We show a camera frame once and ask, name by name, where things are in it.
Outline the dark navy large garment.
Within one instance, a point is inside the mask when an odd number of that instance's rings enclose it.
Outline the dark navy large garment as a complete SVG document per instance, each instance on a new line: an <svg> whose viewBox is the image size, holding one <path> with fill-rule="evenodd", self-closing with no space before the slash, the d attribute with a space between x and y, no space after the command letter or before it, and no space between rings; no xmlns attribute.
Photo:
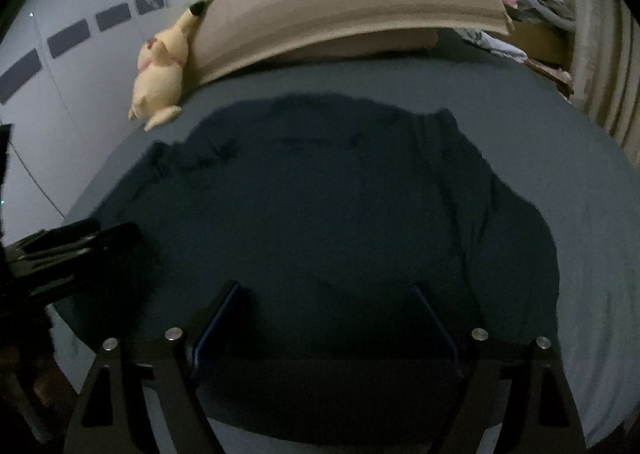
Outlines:
<svg viewBox="0 0 640 454"><path fill-rule="evenodd" d="M157 257L85 284L58 313L89 347L150 340L239 282L256 309L200 395L210 418L267 437L394 452L434 440L438 357L414 286L447 327L476 309L504 341L558 336L548 224L448 110L348 96L234 104L153 144L92 216L134 222Z"/></svg>

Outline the pile of clothes and papers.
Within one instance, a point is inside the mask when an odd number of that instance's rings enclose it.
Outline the pile of clothes and papers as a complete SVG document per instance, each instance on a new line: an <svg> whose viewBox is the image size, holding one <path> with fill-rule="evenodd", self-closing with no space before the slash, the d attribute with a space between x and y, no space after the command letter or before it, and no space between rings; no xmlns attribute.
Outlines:
<svg viewBox="0 0 640 454"><path fill-rule="evenodd" d="M572 36L575 33L574 13L562 0L502 0L502 3L510 21L507 35L512 32L515 22L553 26L569 32ZM527 54L524 51L491 36L491 32L458 29L457 34L468 44L493 55L510 58L520 63L527 60Z"/></svg>

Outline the yellow plush toy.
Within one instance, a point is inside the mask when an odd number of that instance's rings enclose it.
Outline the yellow plush toy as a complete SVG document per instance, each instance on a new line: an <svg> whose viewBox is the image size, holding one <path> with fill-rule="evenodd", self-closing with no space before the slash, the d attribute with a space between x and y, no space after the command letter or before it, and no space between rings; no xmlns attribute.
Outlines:
<svg viewBox="0 0 640 454"><path fill-rule="evenodd" d="M144 131L173 122L181 115L183 73L190 41L214 0L192 3L171 26L145 41L137 59L128 119L144 122Z"/></svg>

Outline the grey-blue bed sheet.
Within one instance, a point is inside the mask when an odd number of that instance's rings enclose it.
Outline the grey-blue bed sheet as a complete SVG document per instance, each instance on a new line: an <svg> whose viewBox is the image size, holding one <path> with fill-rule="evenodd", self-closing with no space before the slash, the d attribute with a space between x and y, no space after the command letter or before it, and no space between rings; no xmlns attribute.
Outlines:
<svg viewBox="0 0 640 454"><path fill-rule="evenodd" d="M290 65L199 88L173 124L122 142L78 198L87 216L155 143L180 143L211 114L282 96L348 96L417 115L448 110L460 131L512 190L535 205L552 234L559 268L560 352L588 445L604 440L639 404L639 178L599 128L525 66L445 32L433 50L405 58ZM93 351L53 309L55 357L79 387ZM303 443L216 419L232 452L409 453Z"/></svg>

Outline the beige pleated curtain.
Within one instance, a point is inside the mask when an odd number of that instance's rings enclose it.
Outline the beige pleated curtain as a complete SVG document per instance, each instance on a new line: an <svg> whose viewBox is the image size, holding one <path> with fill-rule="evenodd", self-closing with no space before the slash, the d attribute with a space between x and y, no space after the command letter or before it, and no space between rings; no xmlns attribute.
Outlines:
<svg viewBox="0 0 640 454"><path fill-rule="evenodd" d="M567 0L575 9L573 103L639 165L639 23L624 0Z"/></svg>

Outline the brown cardboard box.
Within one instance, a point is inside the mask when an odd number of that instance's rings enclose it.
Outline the brown cardboard box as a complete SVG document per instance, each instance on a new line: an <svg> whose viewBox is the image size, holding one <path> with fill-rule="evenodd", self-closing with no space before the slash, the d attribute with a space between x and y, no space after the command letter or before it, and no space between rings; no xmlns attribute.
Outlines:
<svg viewBox="0 0 640 454"><path fill-rule="evenodd" d="M514 23L509 35L492 32L491 36L519 48L527 54L525 65L555 85L561 96L569 100L574 93L573 36L565 30L542 25Z"/></svg>

